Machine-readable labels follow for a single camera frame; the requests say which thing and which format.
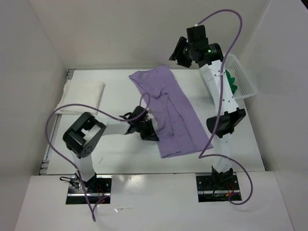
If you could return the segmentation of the white t shirt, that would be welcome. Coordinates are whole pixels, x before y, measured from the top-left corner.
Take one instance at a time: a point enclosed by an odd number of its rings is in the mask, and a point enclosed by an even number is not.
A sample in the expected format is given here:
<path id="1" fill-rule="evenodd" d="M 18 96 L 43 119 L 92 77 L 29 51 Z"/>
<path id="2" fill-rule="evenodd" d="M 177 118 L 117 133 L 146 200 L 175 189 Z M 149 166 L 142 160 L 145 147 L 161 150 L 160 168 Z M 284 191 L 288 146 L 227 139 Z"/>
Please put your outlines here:
<path id="1" fill-rule="evenodd" d="M 56 106 L 59 108 L 67 104 L 84 104 L 93 108 L 98 108 L 103 94 L 104 82 L 88 82 L 79 80 L 68 80 L 64 85 L 63 95 Z M 62 108 L 56 114 L 63 115 L 81 115 L 84 112 L 90 112 L 92 115 L 97 115 L 97 111 L 81 106 L 70 106 Z"/>

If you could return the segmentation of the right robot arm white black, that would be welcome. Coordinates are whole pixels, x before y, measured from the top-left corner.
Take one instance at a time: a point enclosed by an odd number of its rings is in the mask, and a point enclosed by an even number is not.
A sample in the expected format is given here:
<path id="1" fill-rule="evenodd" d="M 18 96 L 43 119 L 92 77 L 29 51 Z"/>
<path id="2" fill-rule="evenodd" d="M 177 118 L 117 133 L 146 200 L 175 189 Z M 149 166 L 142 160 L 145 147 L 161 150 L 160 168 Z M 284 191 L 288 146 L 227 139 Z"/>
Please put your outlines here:
<path id="1" fill-rule="evenodd" d="M 217 43 L 209 44 L 207 38 L 187 41 L 185 37 L 180 37 L 169 60 L 183 67 L 190 67 L 192 62 L 196 62 L 213 98 L 217 114 L 206 121 L 215 151 L 213 156 L 216 158 L 211 170 L 211 184 L 215 190 L 222 189 L 233 175 L 230 148 L 232 134 L 246 116 L 232 93 L 225 71 L 226 58 L 220 46 Z"/>

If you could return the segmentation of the purple shirt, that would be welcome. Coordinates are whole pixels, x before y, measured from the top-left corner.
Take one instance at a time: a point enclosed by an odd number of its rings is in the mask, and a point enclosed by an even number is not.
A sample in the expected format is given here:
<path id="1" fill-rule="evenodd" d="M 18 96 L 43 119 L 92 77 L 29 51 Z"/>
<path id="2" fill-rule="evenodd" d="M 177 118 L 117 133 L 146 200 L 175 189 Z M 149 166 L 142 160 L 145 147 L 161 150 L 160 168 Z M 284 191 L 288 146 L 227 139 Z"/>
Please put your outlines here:
<path id="1" fill-rule="evenodd" d="M 129 76 L 158 123 L 161 158 L 202 151 L 209 141 L 201 121 L 167 66 L 137 71 Z"/>

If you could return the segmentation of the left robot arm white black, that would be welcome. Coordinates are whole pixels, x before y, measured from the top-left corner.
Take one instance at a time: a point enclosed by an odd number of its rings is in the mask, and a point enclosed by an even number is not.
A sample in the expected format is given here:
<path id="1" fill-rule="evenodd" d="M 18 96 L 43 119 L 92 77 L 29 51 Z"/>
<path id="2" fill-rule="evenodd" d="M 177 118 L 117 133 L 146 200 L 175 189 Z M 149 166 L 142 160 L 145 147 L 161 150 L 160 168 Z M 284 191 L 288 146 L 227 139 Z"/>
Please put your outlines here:
<path id="1" fill-rule="evenodd" d="M 144 141 L 159 141 L 156 134 L 157 122 L 149 112 L 144 112 L 136 120 L 139 111 L 121 115 L 124 121 L 114 120 L 105 124 L 89 112 L 84 112 L 64 133 L 63 141 L 72 152 L 73 163 L 77 166 L 76 177 L 79 187 L 89 193 L 98 187 L 97 174 L 92 164 L 91 154 L 102 136 L 140 134 Z"/>

